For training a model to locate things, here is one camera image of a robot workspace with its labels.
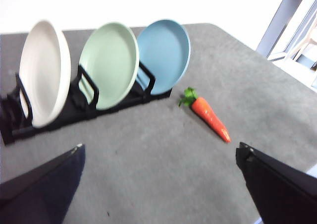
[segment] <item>blue plate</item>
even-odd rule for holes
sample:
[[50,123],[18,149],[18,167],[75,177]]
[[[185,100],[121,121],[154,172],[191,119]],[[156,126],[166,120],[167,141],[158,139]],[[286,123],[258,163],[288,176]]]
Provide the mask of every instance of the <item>blue plate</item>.
[[[140,61],[155,76],[151,94],[170,90],[184,75],[190,58],[190,41],[185,28],[172,20],[160,20],[138,36]],[[139,68],[136,80],[143,89],[149,78]]]

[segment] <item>carrot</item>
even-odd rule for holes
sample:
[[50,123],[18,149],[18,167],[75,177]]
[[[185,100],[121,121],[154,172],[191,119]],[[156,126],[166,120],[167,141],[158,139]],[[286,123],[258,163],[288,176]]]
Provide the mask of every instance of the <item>carrot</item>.
[[208,102],[203,97],[198,97],[195,89],[188,87],[184,91],[185,97],[179,101],[178,106],[182,104],[190,107],[200,118],[202,118],[225,142],[230,142],[227,128],[219,120]]

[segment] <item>plate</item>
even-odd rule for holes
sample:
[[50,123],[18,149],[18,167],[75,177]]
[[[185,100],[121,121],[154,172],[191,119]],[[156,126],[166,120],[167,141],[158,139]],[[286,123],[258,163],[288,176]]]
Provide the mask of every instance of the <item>plate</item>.
[[[190,58],[190,40],[186,29],[172,20],[160,20],[138,36],[140,62],[155,76],[152,95],[170,90],[184,75]],[[144,89],[147,75],[139,69],[137,82]]]
[[[133,32],[117,22],[95,30],[83,48],[79,64],[99,89],[96,108],[115,106],[131,90],[139,68],[139,48]],[[84,77],[79,88],[90,103],[94,92]]]
[[[34,127],[51,123],[62,110],[69,89],[70,67],[69,48],[62,31],[48,21],[38,22],[26,38],[19,71],[31,103]],[[22,92],[20,99],[27,117]]]

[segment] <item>chair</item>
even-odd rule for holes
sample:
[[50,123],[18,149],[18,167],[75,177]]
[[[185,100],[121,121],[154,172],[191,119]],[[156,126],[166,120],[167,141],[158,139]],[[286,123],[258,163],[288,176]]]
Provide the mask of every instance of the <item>chair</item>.
[[317,28],[316,27],[317,27],[317,16],[315,16],[304,38],[298,44],[296,44],[289,50],[284,60],[287,60],[296,54],[294,57],[294,60],[296,61],[299,58],[299,56],[303,53],[304,49],[308,46],[308,44],[317,45]]

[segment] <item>white wall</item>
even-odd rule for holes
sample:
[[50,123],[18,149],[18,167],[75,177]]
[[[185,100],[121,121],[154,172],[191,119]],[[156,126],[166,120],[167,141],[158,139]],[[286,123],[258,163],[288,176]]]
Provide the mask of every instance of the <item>white wall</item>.
[[62,29],[96,28],[109,21],[144,26],[162,18],[218,25],[252,49],[281,0],[0,0],[0,33],[29,31],[47,18]]

